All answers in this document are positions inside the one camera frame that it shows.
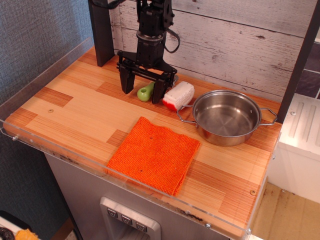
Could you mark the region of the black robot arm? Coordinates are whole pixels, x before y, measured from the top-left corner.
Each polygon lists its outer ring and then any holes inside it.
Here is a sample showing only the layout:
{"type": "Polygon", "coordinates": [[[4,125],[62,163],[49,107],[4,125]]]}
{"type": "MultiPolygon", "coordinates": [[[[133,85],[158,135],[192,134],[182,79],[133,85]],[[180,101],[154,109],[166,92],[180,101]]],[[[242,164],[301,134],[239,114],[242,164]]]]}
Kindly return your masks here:
{"type": "Polygon", "coordinates": [[[135,76],[154,82],[152,103],[157,104],[168,88],[174,86],[178,72],[163,59],[167,33],[179,36],[169,29],[174,13],[170,0],[138,0],[136,2],[137,51],[119,51],[117,68],[121,89],[125,94],[134,89],[135,76]]]}

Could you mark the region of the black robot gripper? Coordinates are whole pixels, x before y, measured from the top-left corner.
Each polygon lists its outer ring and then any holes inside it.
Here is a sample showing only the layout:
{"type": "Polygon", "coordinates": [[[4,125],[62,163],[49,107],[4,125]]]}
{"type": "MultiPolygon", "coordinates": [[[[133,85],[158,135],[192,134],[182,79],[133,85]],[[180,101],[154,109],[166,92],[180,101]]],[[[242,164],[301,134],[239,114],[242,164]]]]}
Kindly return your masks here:
{"type": "Polygon", "coordinates": [[[158,104],[167,89],[172,86],[177,70],[167,64],[164,59],[166,34],[148,36],[137,35],[136,52],[119,51],[117,68],[120,75],[121,89],[125,94],[134,89],[135,76],[155,81],[153,86],[152,104],[158,104]]]}

